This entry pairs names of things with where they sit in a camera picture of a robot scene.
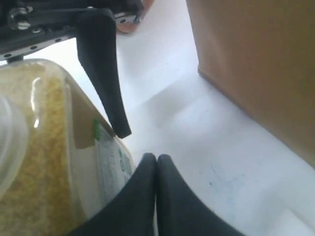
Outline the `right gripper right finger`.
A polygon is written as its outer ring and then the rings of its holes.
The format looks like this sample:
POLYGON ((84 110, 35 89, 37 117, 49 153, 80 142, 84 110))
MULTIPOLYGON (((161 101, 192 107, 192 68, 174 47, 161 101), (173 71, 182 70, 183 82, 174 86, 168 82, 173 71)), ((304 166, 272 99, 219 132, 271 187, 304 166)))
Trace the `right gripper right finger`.
POLYGON ((194 194, 166 154, 157 160, 157 227, 160 236, 243 235, 194 194))

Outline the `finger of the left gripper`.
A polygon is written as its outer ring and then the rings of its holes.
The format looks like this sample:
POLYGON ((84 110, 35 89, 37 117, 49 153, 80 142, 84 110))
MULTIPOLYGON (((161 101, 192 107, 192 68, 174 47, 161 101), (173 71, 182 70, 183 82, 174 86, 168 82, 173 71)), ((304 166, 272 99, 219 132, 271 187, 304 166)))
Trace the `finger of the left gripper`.
POLYGON ((78 60, 94 86, 118 137, 127 137, 127 120, 119 83, 116 22, 109 9, 89 8, 76 24, 78 60))

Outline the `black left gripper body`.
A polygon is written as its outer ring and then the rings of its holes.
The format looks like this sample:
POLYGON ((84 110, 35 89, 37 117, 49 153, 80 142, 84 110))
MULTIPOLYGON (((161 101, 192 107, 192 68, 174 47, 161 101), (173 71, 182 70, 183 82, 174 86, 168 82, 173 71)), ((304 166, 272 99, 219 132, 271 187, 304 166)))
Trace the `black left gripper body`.
POLYGON ((79 15, 109 10, 116 23, 137 23, 141 0, 2 0, 0 2, 0 59, 21 60, 52 44, 74 38, 79 15))

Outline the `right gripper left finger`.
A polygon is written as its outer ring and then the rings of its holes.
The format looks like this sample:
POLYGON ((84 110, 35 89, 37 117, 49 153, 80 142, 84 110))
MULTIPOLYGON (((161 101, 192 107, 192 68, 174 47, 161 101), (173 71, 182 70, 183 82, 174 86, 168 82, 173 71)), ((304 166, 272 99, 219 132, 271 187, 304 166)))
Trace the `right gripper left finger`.
POLYGON ((135 172, 104 209, 69 236, 153 236, 157 160, 143 155, 135 172))

